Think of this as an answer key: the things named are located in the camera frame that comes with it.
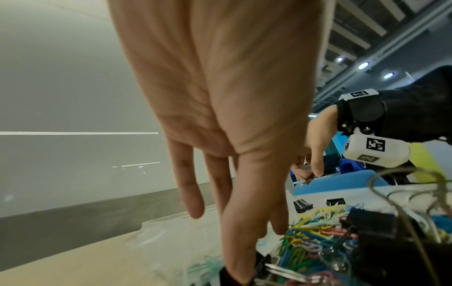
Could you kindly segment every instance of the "ceiling light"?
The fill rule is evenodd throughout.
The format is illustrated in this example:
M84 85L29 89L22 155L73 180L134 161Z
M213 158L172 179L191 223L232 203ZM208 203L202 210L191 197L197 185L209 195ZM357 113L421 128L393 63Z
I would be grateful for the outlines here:
M366 68L369 65L369 62L365 62L359 65L359 69L362 70L363 68Z
M385 80L387 80L388 78L392 77L394 75L394 73L388 73L387 75L383 76L383 78Z

